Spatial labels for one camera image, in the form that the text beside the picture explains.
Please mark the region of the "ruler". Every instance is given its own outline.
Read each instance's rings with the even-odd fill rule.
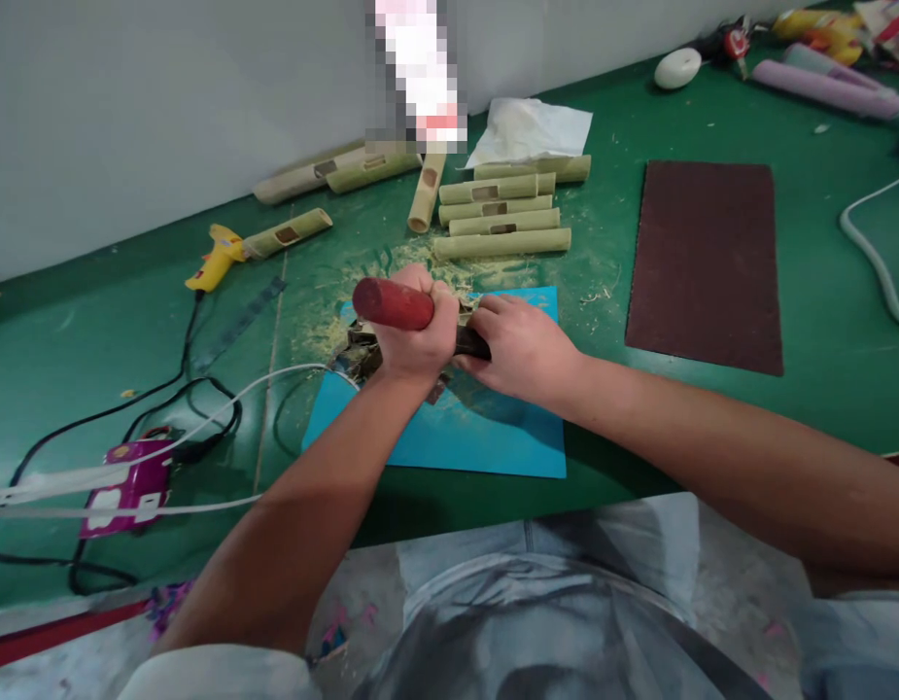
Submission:
[[[212,347],[208,348],[202,355],[193,361],[193,369],[196,373],[205,374],[209,371],[209,367],[219,359],[219,356],[228,350],[228,348],[242,336],[242,333],[254,323],[255,319],[257,319],[259,314],[264,310],[264,307],[286,288],[287,282],[280,277],[272,279],[271,283],[261,290],[257,297],[248,302],[248,305],[242,309],[238,318],[236,318],[229,327],[220,334]]]

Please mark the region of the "hand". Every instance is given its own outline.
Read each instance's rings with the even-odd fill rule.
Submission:
[[[399,331],[372,324],[384,356],[381,368],[387,376],[420,379],[432,386],[456,349],[459,300],[445,282],[433,282],[420,264],[408,265],[391,279],[430,295],[435,310],[432,321],[422,331]]]
[[[460,355],[453,364],[515,399],[549,407],[584,358],[555,321],[519,297],[482,297],[468,324],[488,342],[492,360]]]

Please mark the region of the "blue cutting mat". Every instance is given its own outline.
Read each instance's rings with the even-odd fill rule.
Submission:
[[[510,290],[559,321],[556,288]],[[342,316],[355,319],[352,304]],[[424,403],[410,421],[388,464],[397,467],[566,478],[563,421],[549,411],[503,396],[459,369],[436,405]],[[306,449],[355,396],[327,374],[306,429]]]

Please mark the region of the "white wall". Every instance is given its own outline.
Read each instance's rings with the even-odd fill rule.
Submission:
[[[794,0],[460,0],[469,110]],[[360,138],[363,0],[0,0],[0,280],[248,193]]]

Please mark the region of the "white tissue paper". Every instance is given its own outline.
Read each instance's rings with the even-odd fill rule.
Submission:
[[[488,128],[466,169],[490,162],[581,156],[592,113],[543,104],[538,99],[498,97],[488,108]]]

